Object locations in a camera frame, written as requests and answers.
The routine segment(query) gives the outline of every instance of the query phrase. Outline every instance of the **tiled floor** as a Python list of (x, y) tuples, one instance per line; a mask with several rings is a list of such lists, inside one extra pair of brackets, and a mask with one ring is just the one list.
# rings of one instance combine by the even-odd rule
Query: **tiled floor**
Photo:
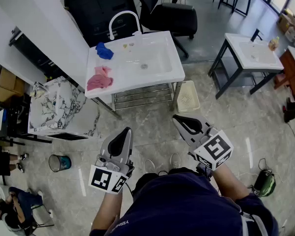
[[(267, 165), (276, 173), (277, 186), (271, 196), (263, 198), (263, 202), (280, 226), (287, 219), (285, 235), (294, 235), (295, 138), (281, 115), (281, 106), (289, 91), (285, 88), (274, 91), (269, 83), (252, 96), (248, 94), (248, 88), (231, 88), (216, 100), (216, 88), (207, 76), (210, 66), (211, 63), (206, 62), (184, 66), (186, 79), (193, 80), (196, 85), (201, 105), (197, 112), (223, 129), (234, 144), (234, 154), (227, 165), (246, 186), (255, 182), (257, 176), (254, 174), (260, 171), (258, 162), (266, 158)], [(168, 104), (123, 110), (120, 114), (122, 121), (101, 111), (100, 138), (97, 140), (54, 140), (52, 145), (26, 141), (25, 147), (9, 148), (10, 152), (28, 152), (29, 159), (24, 162), (26, 173), (13, 171), (11, 177), (7, 177), (7, 183), (22, 189), (41, 189), (45, 193), (45, 205), (54, 210), (56, 226), (38, 229), (37, 236), (88, 235), (104, 195), (88, 187), (90, 165), (95, 162), (103, 139), (111, 131), (126, 126), (134, 131), (132, 160), (135, 171), (128, 182), (132, 189), (143, 175), (146, 159), (155, 162), (159, 171), (168, 170), (170, 155), (177, 152), (182, 157), (182, 166), (195, 169), (197, 162), (187, 155), (188, 146), (173, 125), (173, 113)], [(295, 132), (295, 120), (290, 125)], [(53, 173), (48, 166), (52, 153), (68, 155), (72, 168)], [(124, 188), (122, 214), (131, 204), (130, 193)]]
[[(139, 0), (134, 1), (136, 5), (138, 4), (137, 10), (140, 14), (140, 2)], [(265, 41), (280, 37), (280, 45), (276, 51), (278, 54), (282, 54), (287, 48), (289, 43), (276, 25), (278, 15), (262, 0), (251, 0), (247, 17), (238, 13), (231, 14), (231, 8), (224, 5), (221, 5), (218, 10), (219, 1), (214, 0), (212, 3), (212, 0), (186, 0), (186, 4), (192, 5), (197, 12), (198, 30), (192, 40), (188, 36), (178, 37), (189, 52), (189, 58), (185, 59), (182, 51), (177, 48), (182, 62), (214, 59), (223, 44), (226, 32), (252, 36), (258, 28)], [(236, 7), (246, 11), (247, 2), (248, 0), (238, 0)], [(225, 55), (230, 56), (231, 54), (227, 51)]]

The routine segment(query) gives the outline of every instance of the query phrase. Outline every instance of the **marble floor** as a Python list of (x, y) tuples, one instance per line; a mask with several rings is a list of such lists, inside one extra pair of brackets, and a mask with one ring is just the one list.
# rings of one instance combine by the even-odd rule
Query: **marble floor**
[[(196, 112), (204, 115), (218, 129), (223, 129), (235, 150), (227, 165), (246, 185), (253, 184), (259, 173), (258, 162), (266, 159), (275, 173), (277, 186), (272, 195), (262, 198), (276, 217), (279, 226), (287, 219), (284, 235), (295, 235), (295, 120), (291, 128), (282, 121), (281, 107), (289, 91), (274, 91), (272, 82), (254, 95), (249, 88), (230, 88), (219, 100), (216, 88), (207, 76), (210, 62), (184, 65), (187, 80), (193, 80), (200, 100)], [(88, 235), (104, 193), (88, 187), (90, 165), (95, 162), (102, 141), (110, 132), (129, 126), (134, 131), (132, 160), (135, 170), (129, 180), (133, 189), (143, 175), (143, 163), (151, 159), (157, 170), (168, 170), (172, 153), (179, 153), (182, 166), (195, 169), (197, 162), (187, 155), (188, 146), (172, 122), (173, 112), (166, 103), (122, 110), (117, 120), (101, 110), (99, 138), (81, 141), (59, 141), (43, 144), (25, 141), (26, 146), (8, 147), (10, 152), (29, 153), (24, 161), (25, 174), (13, 171), (7, 184), (22, 189), (41, 189), (44, 204), (54, 211), (54, 227), (38, 229), (37, 236)], [(72, 168), (59, 173), (49, 169), (51, 154), (68, 155)], [(132, 204), (129, 190), (123, 190), (122, 214)]]

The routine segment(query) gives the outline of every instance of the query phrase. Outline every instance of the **beige basket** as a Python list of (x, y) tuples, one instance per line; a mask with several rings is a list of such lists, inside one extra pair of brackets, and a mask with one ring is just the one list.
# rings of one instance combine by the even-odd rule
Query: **beige basket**
[(181, 85), (177, 99), (179, 113), (195, 111), (200, 108), (200, 103), (193, 81), (184, 81)]

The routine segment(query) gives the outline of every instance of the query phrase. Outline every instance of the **man's arm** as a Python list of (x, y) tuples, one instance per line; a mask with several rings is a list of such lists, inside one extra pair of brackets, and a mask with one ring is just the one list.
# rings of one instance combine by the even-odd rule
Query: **man's arm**
[(20, 207), (19, 200), (18, 200), (17, 197), (13, 197), (13, 204), (14, 204), (14, 206), (15, 206), (15, 208), (16, 208), (16, 212), (18, 213), (19, 221), (20, 221), (21, 223), (24, 223), (24, 221), (25, 221), (25, 216), (24, 216), (24, 213), (23, 213), (23, 211), (22, 211), (22, 209), (21, 209), (21, 207)]
[(226, 164), (218, 167), (213, 172), (213, 177), (224, 197), (229, 197), (233, 201), (236, 201), (249, 195), (247, 187), (234, 176)]
[(106, 193), (94, 218), (91, 231), (94, 229), (107, 230), (114, 222), (116, 216), (120, 216), (121, 203), (122, 190), (117, 195)]

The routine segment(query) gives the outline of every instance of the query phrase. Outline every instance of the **trash bin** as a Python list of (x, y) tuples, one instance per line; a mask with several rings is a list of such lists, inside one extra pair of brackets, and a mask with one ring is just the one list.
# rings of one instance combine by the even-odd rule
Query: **trash bin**
[(66, 155), (51, 155), (49, 157), (49, 167), (53, 172), (70, 169), (71, 160)]

